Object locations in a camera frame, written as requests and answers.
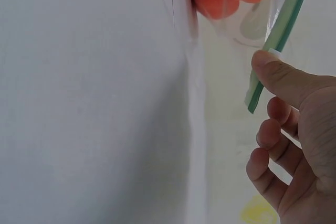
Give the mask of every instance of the fingernail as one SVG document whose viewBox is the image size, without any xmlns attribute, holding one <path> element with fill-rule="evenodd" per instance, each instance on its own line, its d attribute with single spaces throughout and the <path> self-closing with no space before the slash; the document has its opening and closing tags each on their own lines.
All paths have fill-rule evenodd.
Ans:
<svg viewBox="0 0 336 224">
<path fill-rule="evenodd" d="M 254 67 L 263 67 L 274 61 L 279 61 L 279 59 L 274 55 L 266 51 L 257 51 L 252 60 Z"/>
<path fill-rule="evenodd" d="M 273 49 L 273 48 L 270 48 L 268 50 L 268 52 L 270 52 L 271 54 L 273 54 L 275 57 L 277 57 L 278 59 L 282 60 L 282 53 L 280 53 L 279 51 Z"/>
<path fill-rule="evenodd" d="M 257 135 L 256 135 L 256 141 L 257 141 L 257 144 L 260 145 L 260 142 L 259 142 L 259 131 L 258 131 L 258 133 L 257 133 Z"/>
</svg>

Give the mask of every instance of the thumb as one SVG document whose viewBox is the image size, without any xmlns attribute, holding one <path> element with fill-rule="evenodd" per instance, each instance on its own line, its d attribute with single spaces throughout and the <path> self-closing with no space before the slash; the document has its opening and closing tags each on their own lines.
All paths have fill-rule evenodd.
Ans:
<svg viewBox="0 0 336 224">
<path fill-rule="evenodd" d="M 308 74 L 266 51 L 254 54 L 252 68 L 266 89 L 296 109 L 300 109 L 302 102 L 310 94 L 325 87 L 336 86 L 335 77 Z"/>
</svg>

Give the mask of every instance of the plastic bag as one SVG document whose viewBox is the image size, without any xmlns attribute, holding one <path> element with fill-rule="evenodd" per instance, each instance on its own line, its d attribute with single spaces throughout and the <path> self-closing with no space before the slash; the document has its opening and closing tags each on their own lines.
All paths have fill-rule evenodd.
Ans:
<svg viewBox="0 0 336 224">
<path fill-rule="evenodd" d="M 282 51 L 303 0 L 194 0 L 197 10 L 209 19 L 219 35 L 232 39 L 243 60 L 244 73 L 251 72 L 250 56 L 256 49 Z M 245 103 L 254 113 L 263 90 L 252 72 Z"/>
</svg>

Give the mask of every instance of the green zipper seal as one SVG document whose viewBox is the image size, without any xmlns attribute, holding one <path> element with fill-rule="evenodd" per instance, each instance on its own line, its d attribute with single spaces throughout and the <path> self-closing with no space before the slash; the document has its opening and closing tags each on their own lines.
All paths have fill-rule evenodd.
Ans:
<svg viewBox="0 0 336 224">
<path fill-rule="evenodd" d="M 279 12 L 279 16 L 263 46 L 263 50 L 268 51 L 272 48 L 278 52 L 282 52 L 299 15 L 303 1 L 304 0 L 285 0 Z M 261 84 L 256 73 L 252 70 L 250 75 L 250 88 L 245 99 L 245 104 L 251 114 L 253 114 L 257 108 L 263 89 L 263 84 Z"/>
</svg>

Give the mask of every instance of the white surface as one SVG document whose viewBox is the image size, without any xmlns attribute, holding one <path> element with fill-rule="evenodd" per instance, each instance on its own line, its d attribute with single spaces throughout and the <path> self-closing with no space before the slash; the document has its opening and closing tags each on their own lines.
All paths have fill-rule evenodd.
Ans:
<svg viewBox="0 0 336 224">
<path fill-rule="evenodd" d="M 312 73 L 336 75 L 335 13 L 335 0 L 306 0 L 283 52 L 284 60 Z M 256 147 L 260 123 L 267 118 L 271 94 L 264 91 L 256 114 L 250 115 L 243 101 L 252 53 L 242 54 L 231 42 L 218 38 L 204 19 L 201 32 L 206 66 L 208 224 L 236 224 L 241 223 L 239 214 L 245 204 L 257 194 L 245 165 Z M 279 167 L 272 167 L 289 181 Z"/>
<path fill-rule="evenodd" d="M 0 0 L 1 224 L 204 224 L 195 28 L 190 0 Z"/>
</svg>

